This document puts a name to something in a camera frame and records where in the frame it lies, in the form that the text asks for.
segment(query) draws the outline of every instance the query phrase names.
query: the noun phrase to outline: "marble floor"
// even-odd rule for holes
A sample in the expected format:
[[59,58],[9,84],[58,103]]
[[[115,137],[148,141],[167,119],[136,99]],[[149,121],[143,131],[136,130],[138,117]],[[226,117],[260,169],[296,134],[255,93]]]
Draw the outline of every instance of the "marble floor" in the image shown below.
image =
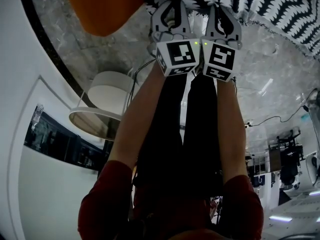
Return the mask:
[[[150,59],[146,50],[150,16],[143,6],[116,33],[97,37],[84,32],[68,0],[33,0],[33,3],[53,46],[85,91],[99,72],[127,73]],[[195,19],[194,29],[199,27],[197,16]],[[238,65],[236,84],[245,122],[256,125],[273,116],[281,116],[284,121],[301,106],[313,88],[320,87],[320,63],[304,56],[282,36],[257,24],[247,25],[242,27],[242,43],[243,61]],[[140,84],[151,67],[138,75]],[[182,123],[186,106],[184,99]],[[301,108],[286,123],[273,118],[248,128],[247,153],[264,156],[268,141],[293,128],[301,129],[299,142],[305,154],[316,150],[312,122]]]

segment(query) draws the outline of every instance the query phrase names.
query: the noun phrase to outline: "forearm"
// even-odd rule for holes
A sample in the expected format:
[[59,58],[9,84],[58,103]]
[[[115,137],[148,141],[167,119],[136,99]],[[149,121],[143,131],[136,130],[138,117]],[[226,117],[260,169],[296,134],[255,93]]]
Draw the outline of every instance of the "forearm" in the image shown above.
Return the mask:
[[217,81],[217,114],[223,182],[247,175],[246,129],[231,81]]
[[125,111],[116,133],[109,160],[116,160],[133,169],[140,148],[153,120],[165,82],[158,62]]

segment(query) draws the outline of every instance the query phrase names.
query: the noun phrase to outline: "zigzag patterned fabric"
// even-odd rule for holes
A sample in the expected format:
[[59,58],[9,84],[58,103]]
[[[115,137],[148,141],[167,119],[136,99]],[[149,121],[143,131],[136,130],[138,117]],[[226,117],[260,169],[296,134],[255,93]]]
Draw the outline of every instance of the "zigzag patterned fabric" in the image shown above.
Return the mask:
[[[152,14],[166,0],[146,0],[146,8]],[[258,21],[273,25],[277,33],[295,44],[304,46],[302,50],[311,56],[320,55],[319,0],[182,0],[188,9],[203,11],[212,4],[230,8],[242,22],[259,15]]]

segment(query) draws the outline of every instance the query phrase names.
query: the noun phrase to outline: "black pants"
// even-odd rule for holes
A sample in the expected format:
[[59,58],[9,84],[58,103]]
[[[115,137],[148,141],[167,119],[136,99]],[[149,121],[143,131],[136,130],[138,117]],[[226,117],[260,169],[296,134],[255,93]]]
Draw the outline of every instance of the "black pants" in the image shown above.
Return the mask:
[[191,82],[182,143],[180,111],[186,81],[187,74],[165,80],[140,150],[134,184],[158,184],[162,193],[217,196],[222,177],[214,80],[199,74]]

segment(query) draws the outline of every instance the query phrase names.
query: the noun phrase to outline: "orange cushion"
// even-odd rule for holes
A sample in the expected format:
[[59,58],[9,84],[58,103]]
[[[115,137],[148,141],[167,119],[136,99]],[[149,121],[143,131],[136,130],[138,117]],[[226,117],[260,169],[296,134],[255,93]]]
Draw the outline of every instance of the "orange cushion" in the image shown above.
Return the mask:
[[105,37],[127,22],[144,0],[70,0],[85,31]]

